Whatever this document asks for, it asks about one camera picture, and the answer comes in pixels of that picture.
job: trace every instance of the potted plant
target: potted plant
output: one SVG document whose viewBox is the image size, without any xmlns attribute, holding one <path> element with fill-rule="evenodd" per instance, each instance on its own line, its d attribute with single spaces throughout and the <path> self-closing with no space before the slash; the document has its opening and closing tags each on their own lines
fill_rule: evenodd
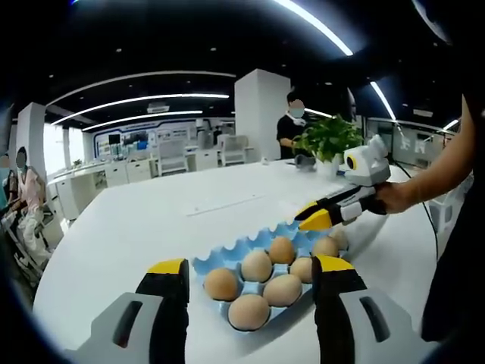
<svg viewBox="0 0 485 364">
<path fill-rule="evenodd" d="M 340 115 L 310 123 L 294 139 L 294 149 L 304 149 L 317 160 L 317 173 L 331 179 L 339 169 L 340 156 L 349 148 L 362 144 L 360 132 Z"/>
<path fill-rule="evenodd" d="M 73 162 L 73 168 L 78 168 L 82 165 L 83 161 L 81 161 L 80 159 L 77 159 Z"/>
</svg>

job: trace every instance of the cable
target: cable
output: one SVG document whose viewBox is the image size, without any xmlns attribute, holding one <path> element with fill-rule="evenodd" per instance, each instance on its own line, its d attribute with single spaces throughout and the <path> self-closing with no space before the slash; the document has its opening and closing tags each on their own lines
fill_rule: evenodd
<svg viewBox="0 0 485 364">
<path fill-rule="evenodd" d="M 388 159 L 389 159 L 389 162 L 393 163 L 398 168 L 400 168 L 405 173 L 405 175 L 408 176 L 409 179 L 411 179 L 411 175 L 394 158 L 388 157 Z M 423 204 L 423 207 L 424 207 L 424 211 L 426 212 L 427 219 L 429 220 L 431 227 L 433 228 L 434 246 L 435 246 L 435 249 L 436 249 L 436 261 L 438 262 L 438 232 L 437 232 L 436 228 L 434 227 L 433 220 L 431 219 L 431 215 L 430 215 L 430 212 L 428 211 L 428 209 L 426 207 L 426 204 L 424 202 L 422 202 L 422 204 Z"/>
</svg>

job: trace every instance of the blue egg tray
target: blue egg tray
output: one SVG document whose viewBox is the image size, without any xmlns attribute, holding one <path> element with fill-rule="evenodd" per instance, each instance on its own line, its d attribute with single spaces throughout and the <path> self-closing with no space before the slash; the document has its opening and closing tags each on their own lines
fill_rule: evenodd
<svg viewBox="0 0 485 364">
<path fill-rule="evenodd" d="M 262 296 L 266 284 L 275 277 L 289 274 L 289 267 L 291 265 L 273 264 L 273 272 L 271 273 L 270 278 L 263 283 L 244 281 L 241 275 L 241 263 L 246 255 L 253 250 L 268 251 L 273 239 L 277 236 L 283 236 L 288 237 L 293 242 L 296 259 L 302 256 L 309 257 L 311 255 L 311 248 L 313 247 L 315 241 L 327 236 L 331 232 L 331 229 L 326 231 L 300 231 L 298 229 L 298 225 L 299 223 L 297 221 L 294 221 L 292 224 L 282 222 L 277 225 L 274 231 L 271 231 L 266 227 L 258 232 L 258 236 L 254 240 L 251 240 L 248 237 L 242 237 L 236 241 L 236 244 L 232 249 L 221 246 L 211 250 L 209 257 L 206 260 L 194 258 L 192 265 L 196 271 L 197 279 L 203 285 L 205 276 L 211 270 L 216 268 L 228 268 L 234 272 L 238 280 L 238 297 L 242 296 L 243 294 L 258 294 Z M 298 300 L 300 300 L 305 293 L 309 292 L 310 289 L 311 284 L 302 284 L 302 294 Z M 229 323 L 228 312 L 231 302 L 217 300 L 213 301 L 223 319 Z M 268 320 L 262 327 L 289 308 L 291 308 L 291 306 L 271 307 Z"/>
</svg>

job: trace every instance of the black ceiling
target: black ceiling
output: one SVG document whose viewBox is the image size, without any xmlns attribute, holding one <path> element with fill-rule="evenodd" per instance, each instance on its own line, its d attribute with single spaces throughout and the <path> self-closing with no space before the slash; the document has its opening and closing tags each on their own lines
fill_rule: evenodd
<svg viewBox="0 0 485 364">
<path fill-rule="evenodd" d="M 107 83 L 55 105 L 80 111 L 120 99 L 170 93 L 221 93 L 228 100 L 167 100 L 171 111 L 230 116 L 235 80 L 255 68 L 291 78 L 305 105 L 340 112 L 346 87 L 358 112 L 388 117 L 369 87 L 376 80 L 396 117 L 442 127 L 457 118 L 460 92 L 452 55 L 426 27 L 411 0 L 294 0 L 354 52 L 346 57 L 323 34 L 273 0 L 79 0 L 12 4 L 3 14 L 9 56 L 2 98 L 20 111 L 80 87 L 153 71 L 212 71 L 236 78 L 175 74 Z M 149 102 L 84 115 L 96 122 L 145 114 Z M 432 118 L 413 108 L 433 111 Z M 47 121 L 57 120 L 48 115 Z M 83 127 L 75 121 L 66 125 Z"/>
</svg>

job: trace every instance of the egg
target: egg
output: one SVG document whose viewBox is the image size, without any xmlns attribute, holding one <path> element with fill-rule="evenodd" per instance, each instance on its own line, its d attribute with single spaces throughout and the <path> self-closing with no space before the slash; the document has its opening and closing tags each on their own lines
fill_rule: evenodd
<svg viewBox="0 0 485 364">
<path fill-rule="evenodd" d="M 229 307 L 230 324 L 241 331 L 258 330 L 268 320 L 270 306 L 257 294 L 244 294 Z"/>
<path fill-rule="evenodd" d="M 295 275 L 281 275 L 272 279 L 264 288 L 263 297 L 270 306 L 287 307 L 302 294 L 302 282 Z"/>
<path fill-rule="evenodd" d="M 303 283 L 311 283 L 311 258 L 307 256 L 298 258 L 289 267 L 289 273 L 300 278 Z"/>
<path fill-rule="evenodd" d="M 275 237 L 269 251 L 270 259 L 277 264 L 291 264 L 295 259 L 293 243 L 287 237 Z"/>
<path fill-rule="evenodd" d="M 232 301 L 237 297 L 237 279 L 227 268 L 209 272 L 204 282 L 205 292 L 214 300 Z"/>
<path fill-rule="evenodd" d="M 337 225 L 328 236 L 337 241 L 340 250 L 345 250 L 349 247 L 346 232 L 343 230 L 341 224 Z"/>
<path fill-rule="evenodd" d="M 270 257 L 261 250 L 250 252 L 241 264 L 241 275 L 246 281 L 267 281 L 273 271 Z"/>
<path fill-rule="evenodd" d="M 339 256 L 339 244 L 332 237 L 322 237 L 314 244 L 311 254 L 323 254 L 325 256 Z"/>
</svg>

